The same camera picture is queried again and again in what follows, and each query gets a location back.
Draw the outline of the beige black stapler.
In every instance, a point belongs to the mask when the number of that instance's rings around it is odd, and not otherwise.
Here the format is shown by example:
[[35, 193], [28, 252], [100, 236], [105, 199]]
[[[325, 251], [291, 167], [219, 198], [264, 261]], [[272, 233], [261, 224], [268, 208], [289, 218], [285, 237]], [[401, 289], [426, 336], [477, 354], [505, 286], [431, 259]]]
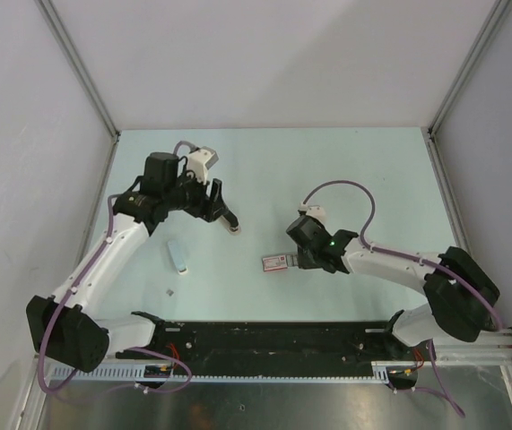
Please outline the beige black stapler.
[[224, 226], [225, 230], [231, 235], [238, 235], [241, 232], [239, 219], [231, 211], [220, 216], [219, 222]]

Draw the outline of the red staple box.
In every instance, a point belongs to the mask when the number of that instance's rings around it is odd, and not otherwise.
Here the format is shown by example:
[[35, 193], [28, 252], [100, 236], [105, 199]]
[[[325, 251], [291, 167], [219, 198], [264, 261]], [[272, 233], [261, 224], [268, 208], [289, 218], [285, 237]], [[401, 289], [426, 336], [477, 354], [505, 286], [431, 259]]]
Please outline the red staple box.
[[263, 271], [284, 271], [298, 267], [298, 256], [296, 254], [277, 254], [266, 256], [262, 259]]

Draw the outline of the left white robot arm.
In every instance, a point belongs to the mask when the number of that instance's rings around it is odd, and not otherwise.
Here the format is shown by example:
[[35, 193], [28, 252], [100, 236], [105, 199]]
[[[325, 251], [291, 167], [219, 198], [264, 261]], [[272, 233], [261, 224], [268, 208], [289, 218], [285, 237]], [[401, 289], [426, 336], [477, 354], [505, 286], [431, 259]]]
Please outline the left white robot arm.
[[51, 358], [89, 373], [111, 354], [137, 348], [160, 356], [167, 337], [156, 330], [156, 317], [132, 312], [116, 319], [97, 317], [113, 282], [135, 251], [170, 213], [183, 211], [212, 223], [224, 220], [231, 232], [239, 221], [222, 197], [222, 182], [209, 179], [215, 150], [200, 147], [179, 157], [153, 152], [143, 173], [120, 194], [108, 198], [108, 225], [100, 241], [49, 297], [33, 297], [26, 307], [39, 360]]

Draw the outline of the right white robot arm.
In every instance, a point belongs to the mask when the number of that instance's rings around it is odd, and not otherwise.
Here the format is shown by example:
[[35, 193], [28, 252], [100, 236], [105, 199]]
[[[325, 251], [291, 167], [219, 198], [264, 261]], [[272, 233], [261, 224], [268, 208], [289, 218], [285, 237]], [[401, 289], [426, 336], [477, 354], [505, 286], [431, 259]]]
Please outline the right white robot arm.
[[423, 305], [396, 312], [386, 324], [382, 348], [403, 359], [415, 346], [440, 335], [472, 343], [484, 331], [502, 327], [494, 306], [499, 289], [465, 250], [409, 254], [368, 242], [362, 232], [340, 229], [330, 234], [320, 206], [301, 205], [286, 230], [297, 249], [267, 255], [265, 272], [289, 268], [368, 275], [409, 288], [424, 296]]

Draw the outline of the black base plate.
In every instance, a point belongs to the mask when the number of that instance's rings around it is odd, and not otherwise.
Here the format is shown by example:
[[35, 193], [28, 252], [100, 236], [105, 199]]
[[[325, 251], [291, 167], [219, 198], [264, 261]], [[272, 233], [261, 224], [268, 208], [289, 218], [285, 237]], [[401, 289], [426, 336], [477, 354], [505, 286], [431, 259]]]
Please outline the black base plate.
[[335, 353], [361, 361], [426, 361], [425, 342], [405, 346], [383, 321], [367, 322], [169, 322], [156, 323], [145, 346], [155, 352], [176, 350], [192, 361], [212, 353]]

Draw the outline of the aluminium front rail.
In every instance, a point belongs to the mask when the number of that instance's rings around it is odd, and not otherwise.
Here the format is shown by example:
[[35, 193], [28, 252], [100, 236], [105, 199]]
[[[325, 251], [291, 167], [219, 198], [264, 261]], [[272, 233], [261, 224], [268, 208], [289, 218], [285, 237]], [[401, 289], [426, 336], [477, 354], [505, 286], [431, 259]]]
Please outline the aluminium front rail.
[[188, 383], [383, 383], [399, 390], [413, 388], [423, 370], [440, 366], [511, 366], [510, 331], [484, 332], [474, 343], [448, 336], [425, 342], [426, 361], [378, 359], [361, 361], [341, 354], [223, 353], [187, 361], [176, 350], [155, 352], [136, 348], [106, 356], [89, 373], [53, 359], [43, 369], [46, 384], [55, 389], [65, 381], [127, 381], [157, 387]]

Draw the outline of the left aluminium corner post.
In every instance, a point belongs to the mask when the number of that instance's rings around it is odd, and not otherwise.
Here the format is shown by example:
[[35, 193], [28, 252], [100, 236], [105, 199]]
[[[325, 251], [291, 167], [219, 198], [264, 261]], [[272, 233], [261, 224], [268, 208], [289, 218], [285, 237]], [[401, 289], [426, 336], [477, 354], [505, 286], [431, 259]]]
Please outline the left aluminium corner post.
[[39, 8], [54, 40], [60, 47], [65, 60], [71, 67], [73, 74], [94, 108], [98, 118], [108, 134], [113, 139], [116, 139], [119, 135], [119, 131], [54, 2], [50, 0], [36, 0], [35, 4]]

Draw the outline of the aluminium corner post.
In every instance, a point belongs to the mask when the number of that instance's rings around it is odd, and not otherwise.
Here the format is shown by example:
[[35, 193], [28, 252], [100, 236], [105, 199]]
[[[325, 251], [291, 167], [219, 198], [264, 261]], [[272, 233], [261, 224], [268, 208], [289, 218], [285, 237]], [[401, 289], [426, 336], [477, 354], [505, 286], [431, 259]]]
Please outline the aluminium corner post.
[[497, 0], [494, 2], [464, 61], [459, 67], [455, 79], [449, 86], [446, 96], [441, 101], [438, 111], [427, 127], [427, 131], [431, 136], [436, 135], [440, 131], [511, 10], [512, 0]]
[[94, 108], [98, 118], [108, 134], [113, 139], [116, 139], [119, 135], [119, 131], [54, 2], [50, 0], [36, 0], [35, 4], [39, 8], [54, 40], [60, 47], [65, 60], [71, 67], [73, 74]]

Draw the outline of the right aluminium corner post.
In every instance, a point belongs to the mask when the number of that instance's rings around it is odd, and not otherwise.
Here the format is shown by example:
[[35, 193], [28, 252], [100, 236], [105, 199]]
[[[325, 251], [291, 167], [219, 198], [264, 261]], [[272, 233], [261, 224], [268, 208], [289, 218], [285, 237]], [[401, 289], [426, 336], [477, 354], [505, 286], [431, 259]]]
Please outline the right aluminium corner post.
[[455, 79], [449, 86], [446, 96], [441, 101], [438, 111], [427, 127], [427, 131], [431, 136], [436, 135], [440, 131], [511, 10], [512, 0], [497, 0], [494, 2], [464, 61], [459, 67]]

